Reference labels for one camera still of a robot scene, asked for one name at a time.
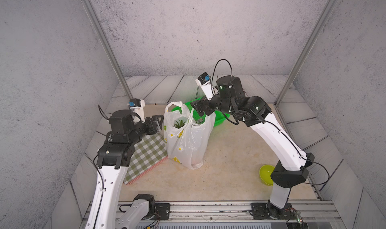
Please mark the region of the pineapple with dark crown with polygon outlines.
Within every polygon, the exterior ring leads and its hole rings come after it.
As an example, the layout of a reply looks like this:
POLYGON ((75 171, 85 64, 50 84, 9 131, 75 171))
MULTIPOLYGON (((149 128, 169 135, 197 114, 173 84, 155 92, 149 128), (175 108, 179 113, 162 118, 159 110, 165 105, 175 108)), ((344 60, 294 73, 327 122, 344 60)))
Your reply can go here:
POLYGON ((185 126, 186 122, 188 121, 188 119, 186 118, 179 118, 179 119, 176 119, 173 123, 173 127, 174 128, 177 128, 177 129, 180 129, 182 128, 183 126, 185 126))

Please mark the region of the white plastic bag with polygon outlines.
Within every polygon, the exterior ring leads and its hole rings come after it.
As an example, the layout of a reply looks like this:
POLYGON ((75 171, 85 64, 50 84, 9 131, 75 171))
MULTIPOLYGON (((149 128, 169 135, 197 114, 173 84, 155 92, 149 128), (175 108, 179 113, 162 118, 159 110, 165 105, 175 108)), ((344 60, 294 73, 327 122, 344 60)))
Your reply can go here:
POLYGON ((216 114, 206 116, 203 124, 196 124, 193 111, 181 101, 171 102, 165 108, 163 129, 168 158, 188 169, 199 169, 203 165, 210 134, 214 127, 216 114), (180 129, 174 128, 176 119, 188 121, 180 129))

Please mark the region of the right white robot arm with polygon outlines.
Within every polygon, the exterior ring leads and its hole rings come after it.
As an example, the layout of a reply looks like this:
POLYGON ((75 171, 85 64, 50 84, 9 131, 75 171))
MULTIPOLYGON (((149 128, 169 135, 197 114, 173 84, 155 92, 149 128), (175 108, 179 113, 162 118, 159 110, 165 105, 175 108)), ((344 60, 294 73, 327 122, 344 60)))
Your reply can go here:
POLYGON ((235 125, 245 123, 276 154, 279 161, 270 176, 273 188, 263 217, 289 219, 286 212, 290 210, 288 198, 291 189, 307 180, 307 168, 313 164, 314 155, 304 152, 295 144, 263 98, 245 95, 239 77, 223 76, 216 81, 216 86, 212 86, 210 76, 203 73, 196 79, 196 83, 205 94, 205 97, 191 103, 200 116, 209 116, 215 111, 232 115, 235 125))

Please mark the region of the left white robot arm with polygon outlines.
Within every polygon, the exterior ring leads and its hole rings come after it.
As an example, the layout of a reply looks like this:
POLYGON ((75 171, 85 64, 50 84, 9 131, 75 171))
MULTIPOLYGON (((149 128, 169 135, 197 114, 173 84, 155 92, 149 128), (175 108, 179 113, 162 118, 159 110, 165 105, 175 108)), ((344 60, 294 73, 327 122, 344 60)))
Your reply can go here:
POLYGON ((107 118, 111 130, 98 150, 93 166, 97 182, 87 229, 135 229, 143 219, 159 220, 155 199, 150 194, 137 195, 126 212, 116 217, 120 191, 129 169, 135 145, 146 135, 160 132, 163 116, 145 117, 132 109, 118 110, 107 118))

